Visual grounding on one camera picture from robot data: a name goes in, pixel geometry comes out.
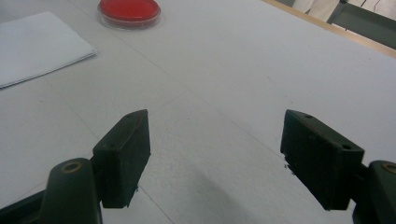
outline white tabletop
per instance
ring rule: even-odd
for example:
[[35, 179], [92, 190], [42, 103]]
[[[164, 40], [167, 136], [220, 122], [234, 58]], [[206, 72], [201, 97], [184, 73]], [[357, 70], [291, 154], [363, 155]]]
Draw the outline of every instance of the white tabletop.
[[284, 168], [284, 113], [321, 119], [365, 164], [396, 161], [395, 59], [259, 0], [157, 2], [157, 26], [125, 32], [98, 22], [97, 0], [0, 1], [0, 22], [51, 11], [98, 52], [0, 90], [0, 207], [146, 108], [141, 190], [105, 223], [352, 223]]

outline white table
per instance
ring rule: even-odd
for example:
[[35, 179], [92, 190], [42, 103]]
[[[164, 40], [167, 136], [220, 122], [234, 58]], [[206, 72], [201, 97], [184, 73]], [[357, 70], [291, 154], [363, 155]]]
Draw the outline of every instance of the white table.
[[103, 209], [105, 223], [352, 223], [284, 168], [283, 116], [321, 119], [366, 149], [365, 164], [396, 161], [395, 59], [259, 0], [158, 3], [161, 23], [123, 32], [98, 22], [96, 0], [0, 1], [0, 22], [48, 10], [98, 50], [0, 90], [0, 206], [146, 108], [141, 190]]

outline white paper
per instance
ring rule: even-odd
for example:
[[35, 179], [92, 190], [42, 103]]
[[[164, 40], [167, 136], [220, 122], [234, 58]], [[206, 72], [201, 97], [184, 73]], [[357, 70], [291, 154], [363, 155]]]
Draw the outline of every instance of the white paper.
[[50, 12], [0, 24], [0, 88], [78, 62], [93, 46]]

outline table surface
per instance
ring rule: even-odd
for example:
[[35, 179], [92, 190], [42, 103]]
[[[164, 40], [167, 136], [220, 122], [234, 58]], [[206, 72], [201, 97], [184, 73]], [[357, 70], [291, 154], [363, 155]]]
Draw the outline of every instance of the table surface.
[[286, 109], [366, 149], [365, 164], [396, 161], [394, 58], [259, 0], [158, 0], [161, 22], [132, 32], [101, 25], [97, 4], [0, 1], [0, 22], [51, 11], [97, 49], [0, 90], [0, 207], [144, 108], [152, 156], [131, 206], [103, 209], [105, 223], [352, 223], [284, 168]]

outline red petri dish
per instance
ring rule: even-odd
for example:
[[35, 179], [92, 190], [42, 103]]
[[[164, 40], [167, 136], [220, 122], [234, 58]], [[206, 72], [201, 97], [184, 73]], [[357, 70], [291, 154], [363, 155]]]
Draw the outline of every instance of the red petri dish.
[[149, 27], [161, 12], [154, 0], [101, 0], [98, 9], [106, 24], [122, 29]]

